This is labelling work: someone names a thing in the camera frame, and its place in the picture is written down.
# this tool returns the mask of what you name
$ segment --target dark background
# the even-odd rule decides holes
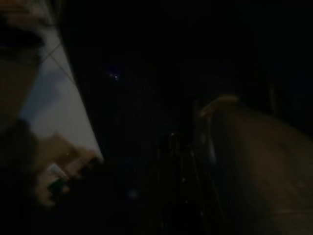
[[[180,131],[192,141],[195,99],[235,94],[271,114],[273,85],[278,118],[313,135],[311,22],[298,1],[66,1],[61,35],[114,180],[138,189],[160,138]],[[101,182],[93,205],[106,212],[94,216],[136,224],[138,207],[116,212],[124,199]]]

